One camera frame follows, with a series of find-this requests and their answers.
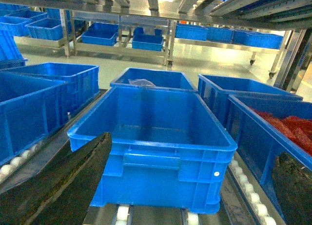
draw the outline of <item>plastic bag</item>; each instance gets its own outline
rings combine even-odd
[[[151,87],[156,87],[152,82],[146,79],[136,79],[136,80],[131,80],[128,79],[130,85],[139,85],[139,86],[151,86]]]

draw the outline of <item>empty blue crate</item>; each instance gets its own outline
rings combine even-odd
[[[205,41],[207,38],[207,33],[208,29],[203,26],[190,24],[177,24],[175,37]]]
[[[217,75],[198,75],[198,77],[199,95],[224,127],[229,115],[230,94],[267,99],[302,100],[298,95],[251,79]]]
[[[232,29],[207,27],[207,40],[231,42],[233,36]]]
[[[21,12],[16,12],[13,14],[7,15],[8,17],[22,17],[22,18],[27,18],[30,19],[32,22],[40,20],[40,19],[45,19],[48,17],[48,14],[46,12],[35,12],[35,11],[21,11]]]
[[[114,46],[117,43],[118,32],[112,30],[88,29],[81,35],[83,43]]]
[[[23,67],[26,65],[28,59],[14,59],[14,60],[0,60],[0,70],[8,69],[8,68],[15,68],[15,67]]]
[[[142,79],[152,83],[148,87],[149,89],[197,93],[196,87],[184,73],[143,68],[127,68],[119,77],[111,82],[111,87],[142,87],[138,85],[138,83],[141,83],[143,86],[146,84],[146,81],[140,81]]]
[[[113,32],[118,32],[118,25],[117,24],[107,24],[107,23],[93,23],[89,29],[101,29],[101,30],[109,30]]]
[[[143,27],[137,27],[133,31],[133,35],[136,35],[136,34],[144,34],[144,28]],[[162,30],[161,29],[155,29],[155,35],[156,36],[162,36]]]
[[[132,48],[149,51],[161,51],[164,38],[161,36],[138,34],[133,37]]]
[[[41,19],[26,25],[30,37],[46,40],[60,40],[63,38],[63,29],[58,19]]]
[[[282,41],[283,37],[280,35],[252,31],[235,30],[233,36],[233,43],[262,48],[279,49]]]
[[[113,87],[68,131],[72,151],[105,131],[113,145],[92,206],[218,212],[237,146],[196,93]]]
[[[68,120],[64,81],[0,72],[0,165]]]
[[[7,31],[13,36],[26,36],[29,33],[25,25],[30,22],[30,19],[27,18],[0,17],[0,31]]]
[[[98,94],[98,66],[43,63],[8,69],[6,72],[40,76],[68,82],[67,111],[74,112]]]
[[[0,60],[23,59],[20,51],[15,44],[14,38],[11,35],[3,35],[0,32]]]
[[[312,103],[302,101],[229,96],[227,131],[237,141],[237,152],[282,216],[272,182],[272,169],[281,152],[286,152],[312,170],[312,157],[257,115],[253,109],[277,118],[299,116],[312,119]]]

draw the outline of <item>red material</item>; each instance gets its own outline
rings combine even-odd
[[[312,120],[297,116],[278,119],[268,112],[254,112],[312,156]]]

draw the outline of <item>white floor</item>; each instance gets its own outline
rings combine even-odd
[[[125,68],[148,68],[168,70],[162,65],[159,58],[141,58],[129,56],[115,56],[97,53],[78,52],[77,56],[67,58],[64,50],[54,52],[51,49],[19,46],[27,65],[44,62],[64,62],[77,64],[94,64],[100,66],[99,86],[108,89],[109,83]],[[270,85],[274,84],[269,79],[269,70],[275,55],[257,54],[253,66],[250,65],[251,52],[202,47],[184,44],[175,44],[174,63],[169,70],[184,72],[197,86],[198,74],[225,75],[234,77],[252,78]],[[304,96],[304,100],[312,102],[312,72],[308,70],[297,92]]]

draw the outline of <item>crate handle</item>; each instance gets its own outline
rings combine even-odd
[[[124,166],[178,170],[180,157],[175,153],[150,150],[126,150]]]

